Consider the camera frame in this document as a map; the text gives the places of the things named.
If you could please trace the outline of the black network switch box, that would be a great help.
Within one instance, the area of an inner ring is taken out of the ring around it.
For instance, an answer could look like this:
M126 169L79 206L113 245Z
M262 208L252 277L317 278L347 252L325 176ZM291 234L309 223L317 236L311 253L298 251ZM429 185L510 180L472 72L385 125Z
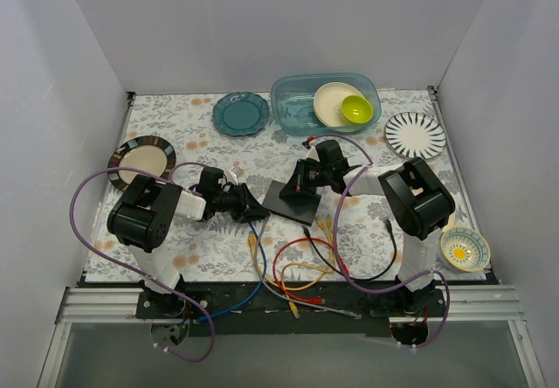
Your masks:
M272 180L262 205L271 213L297 223L310 226L315 219L321 195L281 198L284 184Z

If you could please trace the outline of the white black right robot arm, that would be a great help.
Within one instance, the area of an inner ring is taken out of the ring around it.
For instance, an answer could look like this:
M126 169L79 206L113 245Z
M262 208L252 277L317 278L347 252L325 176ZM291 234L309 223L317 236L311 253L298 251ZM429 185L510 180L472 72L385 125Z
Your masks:
M340 272L351 286L380 297L402 314L418 314L435 288L438 239L455 211L450 192L421 157L399 167L378 169L372 164L351 166L335 140L315 146L306 142L304 146L307 156L297 161L290 179L280 186L279 198L287 203L308 202L319 187L329 187L342 198L385 197L404 232L396 284L385 289L367 289L352 279L345 267L340 267Z

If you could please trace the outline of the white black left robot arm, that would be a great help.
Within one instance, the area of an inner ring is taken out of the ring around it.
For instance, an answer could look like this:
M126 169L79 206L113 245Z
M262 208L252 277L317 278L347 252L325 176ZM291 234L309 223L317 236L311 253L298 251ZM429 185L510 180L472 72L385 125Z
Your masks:
M217 212L230 214L240 224L270 216L246 184L214 167L202 169L192 190L137 174L109 213L108 231L128 247L139 268L148 274L143 279L143 290L150 304L168 318L178 317L186 306L184 294L175 289L182 281L181 275L172 257L161 248L172 220L179 217L204 222ZM167 288L156 285L151 278Z

